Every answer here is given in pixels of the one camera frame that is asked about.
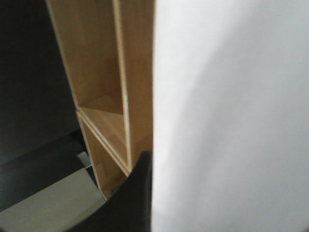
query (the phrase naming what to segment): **white surface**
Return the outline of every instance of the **white surface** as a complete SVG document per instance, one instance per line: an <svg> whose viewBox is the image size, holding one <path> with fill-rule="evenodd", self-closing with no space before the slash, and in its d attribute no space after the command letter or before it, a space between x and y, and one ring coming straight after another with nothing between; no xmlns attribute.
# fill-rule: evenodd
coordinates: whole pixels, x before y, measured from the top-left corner
<svg viewBox="0 0 309 232"><path fill-rule="evenodd" d="M307 0L157 0L154 232L309 225Z"/></svg>
<svg viewBox="0 0 309 232"><path fill-rule="evenodd" d="M87 218L104 202L82 168L2 211L0 228L6 232L62 232Z"/></svg>

